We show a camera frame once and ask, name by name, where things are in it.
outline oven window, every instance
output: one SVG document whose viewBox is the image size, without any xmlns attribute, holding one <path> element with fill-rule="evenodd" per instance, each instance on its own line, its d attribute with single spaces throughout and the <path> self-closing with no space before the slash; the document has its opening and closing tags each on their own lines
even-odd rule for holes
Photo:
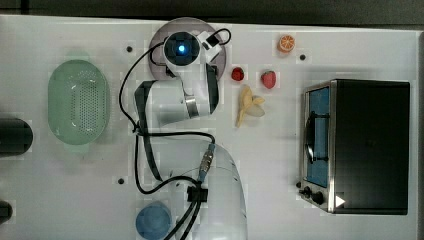
<svg viewBox="0 0 424 240">
<path fill-rule="evenodd" d="M 311 124 L 315 124 L 313 161 L 307 162 L 306 180 L 327 187 L 328 181 L 328 118 L 319 117 L 330 113 L 330 90 L 322 88 L 309 92 L 309 115 L 316 114 Z"/>
</svg>

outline circular plate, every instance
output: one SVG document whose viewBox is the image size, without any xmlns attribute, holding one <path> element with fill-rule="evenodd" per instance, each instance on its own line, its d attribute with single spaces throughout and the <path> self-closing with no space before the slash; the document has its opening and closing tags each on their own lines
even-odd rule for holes
<svg viewBox="0 0 424 240">
<path fill-rule="evenodd" d="M 150 42 L 149 48 L 153 47 L 157 43 L 162 42 L 166 37 L 176 32 L 190 32 L 190 33 L 193 33 L 194 35 L 198 35 L 203 31 L 213 33 L 216 30 L 211 25 L 196 18 L 187 18 L 187 17 L 177 18 L 163 25 L 155 33 L 155 35 L 153 36 Z M 218 38 L 220 42 L 222 41 L 219 34 L 217 34 L 216 37 Z M 162 54 L 163 52 L 162 49 L 163 49 L 162 46 L 158 47 L 153 53 L 153 59 L 157 63 L 165 62 L 164 56 Z M 211 62 L 212 65 L 215 65 L 218 68 L 218 75 L 217 75 L 218 81 L 221 78 L 222 74 L 224 73 L 226 60 L 227 60 L 227 52 L 226 52 L 225 46 L 222 46 L 221 52 Z M 156 66 L 151 61 L 148 61 L 148 62 L 149 62 L 150 71 L 153 77 L 155 78 L 155 80 L 171 80 L 172 79 L 170 76 L 166 75 L 164 66 Z"/>
</svg>

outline black cable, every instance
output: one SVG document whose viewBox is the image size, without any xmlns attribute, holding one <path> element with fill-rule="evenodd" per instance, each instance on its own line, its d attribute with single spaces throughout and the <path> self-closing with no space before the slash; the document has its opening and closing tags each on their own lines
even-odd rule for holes
<svg viewBox="0 0 424 240">
<path fill-rule="evenodd" d="M 134 170 L 135 170 L 135 184 L 137 185 L 138 190 L 142 193 L 142 194 L 152 194 L 156 191 L 158 191 L 159 189 L 161 189 L 163 186 L 165 186 L 166 184 L 170 183 L 170 182 L 174 182 L 174 181 L 188 181 L 193 183 L 194 185 L 198 184 L 198 181 L 194 180 L 191 177 L 187 177 L 187 176 L 175 176 L 172 178 L 169 178 L 165 181 L 163 181 L 161 184 L 159 184 L 158 186 L 156 186 L 154 189 L 146 191 L 144 190 L 141 186 L 140 186 L 140 179 L 138 177 L 138 136 L 136 136 L 135 138 L 135 154 L 134 154 Z"/>
<path fill-rule="evenodd" d="M 190 232 L 191 228 L 194 225 L 194 222 L 196 221 L 197 215 L 199 215 L 200 212 L 200 206 L 202 204 L 202 199 L 200 198 L 200 186 L 199 186 L 199 190 L 197 195 L 199 195 L 199 198 L 197 198 L 197 205 L 196 205 L 196 209 L 194 210 L 193 216 L 191 216 L 190 222 L 187 225 L 186 230 L 184 231 L 183 236 L 181 237 L 181 240 L 184 240 L 187 238 L 188 233 Z"/>
<path fill-rule="evenodd" d="M 138 190 L 142 193 L 142 194 L 152 194 L 156 191 L 158 191 L 159 189 L 161 189 L 163 186 L 165 186 L 166 184 L 173 182 L 173 181 L 178 181 L 178 180 L 185 180 L 185 181 L 189 181 L 191 183 L 193 183 L 196 186 L 196 195 L 193 199 L 193 201 L 191 202 L 189 208 L 187 209 L 187 211 L 184 213 L 183 217 L 180 219 L 180 221 L 175 225 L 175 227 L 171 230 L 171 232 L 166 236 L 165 240 L 170 239 L 180 228 L 181 226 L 184 224 L 185 220 L 187 219 L 187 217 L 190 215 L 190 213 L 193 211 L 194 205 L 197 204 L 199 205 L 201 203 L 201 198 L 200 198 L 200 188 L 201 188 L 201 183 L 199 183 L 198 181 L 194 180 L 191 177 L 186 177 L 186 176 L 175 176 L 172 178 L 169 178 L 167 180 L 165 180 L 164 182 L 162 182 L 161 184 L 159 184 L 158 186 L 156 186 L 154 189 L 150 190 L 150 191 L 146 191 L 144 190 L 141 186 L 140 186 L 140 179 L 138 177 L 138 136 L 135 137 L 135 153 L 134 153 L 134 170 L 135 170 L 135 183 L 136 186 L 138 188 Z M 199 211 L 195 210 L 193 216 L 198 215 Z"/>
<path fill-rule="evenodd" d="M 155 45 L 155 46 L 153 47 L 152 51 L 150 51 L 149 59 L 150 59 L 150 61 L 151 61 L 153 64 L 155 64 L 156 66 L 160 66 L 160 67 L 165 67 L 165 66 L 166 66 L 166 64 L 165 64 L 165 63 L 157 63 L 155 60 L 153 60 L 153 53 L 155 52 L 155 49 L 156 49 L 157 47 L 159 47 L 159 46 L 163 45 L 164 43 L 165 43 L 165 40 L 162 42 L 162 44 L 160 44 L 160 45 Z"/>
<path fill-rule="evenodd" d="M 221 46 L 230 42 L 230 40 L 231 40 L 231 32 L 230 32 L 230 30 L 228 30 L 228 28 L 221 28 L 221 29 L 215 31 L 214 33 L 212 33 L 212 36 L 214 36 L 214 35 L 222 32 L 222 31 L 226 31 L 228 33 L 228 39 L 225 42 L 220 42 L 219 45 L 221 45 Z"/>
<path fill-rule="evenodd" d="M 185 220 L 188 218 L 190 213 L 193 211 L 194 205 L 197 204 L 197 202 L 198 202 L 197 200 L 198 199 L 200 200 L 199 191 L 197 191 L 197 193 L 198 194 L 196 194 L 193 201 L 190 203 L 190 206 L 188 207 L 187 211 L 184 213 L 183 217 L 180 219 L 180 221 L 177 222 L 175 227 L 171 230 L 171 232 L 168 233 L 168 235 L 165 237 L 164 240 L 170 239 L 181 228 L 181 226 L 184 224 Z"/>
<path fill-rule="evenodd" d="M 133 125 L 133 132 L 136 131 L 137 129 L 137 124 L 135 123 L 135 121 L 131 118 L 131 116 L 124 110 L 124 107 L 122 106 L 122 91 L 124 90 L 124 86 L 125 83 L 128 80 L 128 77 L 130 76 L 132 70 L 135 68 L 135 66 L 141 61 L 141 59 L 143 59 L 147 54 L 149 54 L 151 51 L 153 51 L 155 48 L 157 48 L 158 46 L 160 46 L 161 44 L 163 44 L 163 42 L 156 44 L 155 46 L 153 46 L 152 48 L 150 48 L 149 50 L 147 50 L 143 55 L 141 55 L 141 57 L 139 57 L 137 59 L 137 61 L 135 61 L 135 63 L 132 65 L 132 67 L 130 68 L 130 70 L 128 71 L 127 75 L 124 78 L 124 81 L 122 82 L 121 85 L 121 89 L 119 90 L 119 107 L 121 108 L 122 113 L 127 116 L 128 120 L 130 120 L 130 122 Z"/>
<path fill-rule="evenodd" d="M 170 137 L 170 136 L 181 136 L 181 135 L 198 135 L 203 137 L 208 137 L 211 139 L 211 143 L 215 144 L 215 137 L 212 136 L 209 133 L 204 132 L 193 132 L 193 131 L 187 131 L 187 132 L 169 132 L 169 133 L 147 133 L 150 137 Z"/>
</svg>

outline blue bowl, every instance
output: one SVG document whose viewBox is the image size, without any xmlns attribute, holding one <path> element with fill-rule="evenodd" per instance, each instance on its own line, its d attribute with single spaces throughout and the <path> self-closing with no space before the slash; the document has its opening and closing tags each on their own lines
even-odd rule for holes
<svg viewBox="0 0 424 240">
<path fill-rule="evenodd" d="M 143 208 L 135 221 L 137 232 L 147 240 L 159 240 L 171 228 L 171 214 L 161 202 L 154 202 Z"/>
</svg>

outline oven handle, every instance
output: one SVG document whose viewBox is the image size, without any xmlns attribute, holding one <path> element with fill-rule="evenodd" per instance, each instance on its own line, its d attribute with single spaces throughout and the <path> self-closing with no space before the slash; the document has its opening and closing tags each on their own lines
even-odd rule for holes
<svg viewBox="0 0 424 240">
<path fill-rule="evenodd" d="M 328 160 L 328 158 L 316 158 L 314 157 L 315 148 L 315 119 L 316 118 L 330 118 L 329 114 L 316 114 L 312 111 L 308 117 L 305 127 L 305 151 L 306 156 L 311 164 L 316 160 Z"/>
</svg>

